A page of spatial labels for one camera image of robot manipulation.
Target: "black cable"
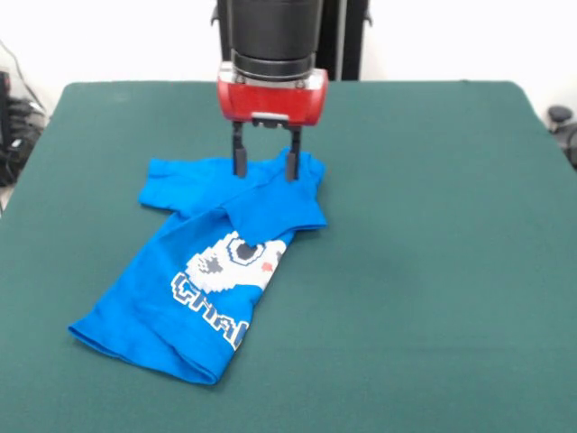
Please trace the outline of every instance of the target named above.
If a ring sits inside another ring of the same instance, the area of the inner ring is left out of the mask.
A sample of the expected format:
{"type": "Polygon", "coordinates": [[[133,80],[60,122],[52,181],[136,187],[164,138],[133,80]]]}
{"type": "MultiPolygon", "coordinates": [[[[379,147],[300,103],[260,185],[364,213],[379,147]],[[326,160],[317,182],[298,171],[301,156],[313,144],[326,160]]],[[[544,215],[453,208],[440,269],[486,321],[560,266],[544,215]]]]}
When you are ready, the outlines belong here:
{"type": "Polygon", "coordinates": [[[34,99],[34,102],[36,104],[38,104],[38,106],[44,110],[44,114],[47,115],[46,113],[46,107],[44,106],[44,104],[42,102],[40,102],[40,99],[36,96],[36,94],[34,93],[34,91],[30,88],[30,86],[28,86],[28,83],[26,83],[26,80],[24,79],[24,74],[22,73],[22,70],[20,69],[20,62],[18,61],[18,58],[16,57],[16,55],[10,51],[10,49],[8,47],[6,47],[6,44],[0,39],[0,46],[4,49],[4,51],[6,51],[6,53],[12,57],[12,60],[14,61],[14,64],[16,65],[16,72],[18,72],[18,77],[20,77],[20,80],[22,81],[22,83],[24,84],[24,87],[26,88],[26,90],[28,91],[28,93],[30,94],[30,96],[32,97],[32,99],[34,99]]]}

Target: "cartoon eye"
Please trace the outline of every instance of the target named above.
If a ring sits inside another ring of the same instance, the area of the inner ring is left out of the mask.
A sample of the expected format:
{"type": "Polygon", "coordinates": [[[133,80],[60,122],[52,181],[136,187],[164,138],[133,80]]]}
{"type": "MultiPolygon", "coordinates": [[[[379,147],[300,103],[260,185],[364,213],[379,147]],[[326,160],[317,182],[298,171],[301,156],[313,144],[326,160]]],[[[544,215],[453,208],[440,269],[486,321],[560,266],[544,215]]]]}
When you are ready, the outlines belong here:
{"type": "Polygon", "coordinates": [[[228,255],[233,263],[248,266],[256,262],[264,253],[264,246],[258,244],[254,247],[247,245],[243,239],[233,239],[226,247],[228,255]]]}

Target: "blue t-shirt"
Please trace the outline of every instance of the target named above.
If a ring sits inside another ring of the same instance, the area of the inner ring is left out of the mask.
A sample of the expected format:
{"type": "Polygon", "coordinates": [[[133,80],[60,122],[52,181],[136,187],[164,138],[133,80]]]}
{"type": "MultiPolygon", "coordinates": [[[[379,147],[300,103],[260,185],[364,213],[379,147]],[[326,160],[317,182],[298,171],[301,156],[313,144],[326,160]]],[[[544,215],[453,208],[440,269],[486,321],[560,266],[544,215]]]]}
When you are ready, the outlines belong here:
{"type": "Polygon", "coordinates": [[[172,211],[73,336],[127,363],[192,383],[219,381],[298,230],[326,225],[316,203],[323,164],[287,150],[232,174],[225,158],[152,160],[139,201],[172,211]]]}

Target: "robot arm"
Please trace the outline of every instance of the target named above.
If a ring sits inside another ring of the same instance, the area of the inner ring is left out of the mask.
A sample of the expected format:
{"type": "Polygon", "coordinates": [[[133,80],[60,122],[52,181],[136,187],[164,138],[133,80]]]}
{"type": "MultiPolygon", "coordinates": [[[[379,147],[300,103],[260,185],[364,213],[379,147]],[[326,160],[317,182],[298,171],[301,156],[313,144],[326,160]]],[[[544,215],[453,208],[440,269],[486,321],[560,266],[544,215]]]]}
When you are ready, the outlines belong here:
{"type": "Polygon", "coordinates": [[[233,122],[234,174],[246,175],[243,124],[288,129],[287,180],[298,178],[302,126],[315,125],[328,76],[315,69],[323,0],[227,0],[231,61],[218,75],[224,117],[233,122]]]}

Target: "black metal frame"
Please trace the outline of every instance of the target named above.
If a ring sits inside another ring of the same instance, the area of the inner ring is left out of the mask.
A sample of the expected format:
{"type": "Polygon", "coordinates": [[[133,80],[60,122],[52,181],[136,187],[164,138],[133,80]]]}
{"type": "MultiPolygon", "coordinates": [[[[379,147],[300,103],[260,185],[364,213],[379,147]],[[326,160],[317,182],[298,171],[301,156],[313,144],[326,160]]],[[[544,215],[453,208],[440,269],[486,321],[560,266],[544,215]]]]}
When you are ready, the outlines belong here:
{"type": "Polygon", "coordinates": [[[12,143],[10,116],[8,114],[9,76],[0,71],[0,149],[7,149],[12,143]]]}
{"type": "MultiPolygon", "coordinates": [[[[337,35],[339,32],[339,10],[344,0],[325,0],[319,35],[316,67],[326,69],[330,80],[335,80],[337,59],[337,35]]],[[[217,16],[220,30],[221,55],[224,61],[231,59],[228,34],[227,0],[217,0],[217,16]]],[[[343,47],[342,80],[358,80],[361,75],[362,39],[369,0],[348,0],[343,47]]]]}

